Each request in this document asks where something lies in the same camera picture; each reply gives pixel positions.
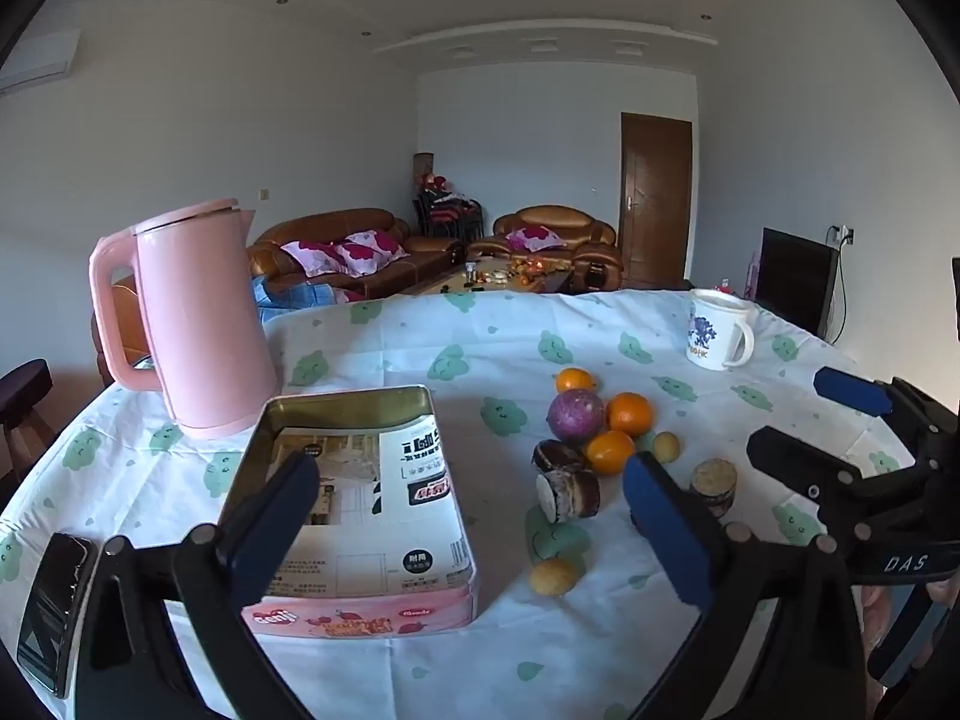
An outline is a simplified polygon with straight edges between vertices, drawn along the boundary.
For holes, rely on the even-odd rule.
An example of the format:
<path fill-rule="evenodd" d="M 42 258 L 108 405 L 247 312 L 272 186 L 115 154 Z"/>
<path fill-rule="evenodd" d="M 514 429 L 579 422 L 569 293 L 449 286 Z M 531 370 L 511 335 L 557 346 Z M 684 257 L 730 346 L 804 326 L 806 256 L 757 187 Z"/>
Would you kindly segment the right hand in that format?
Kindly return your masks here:
<path fill-rule="evenodd" d="M 893 688 L 921 670 L 946 633 L 957 598 L 958 575 L 912 587 L 864 587 L 862 632 L 872 681 Z"/>

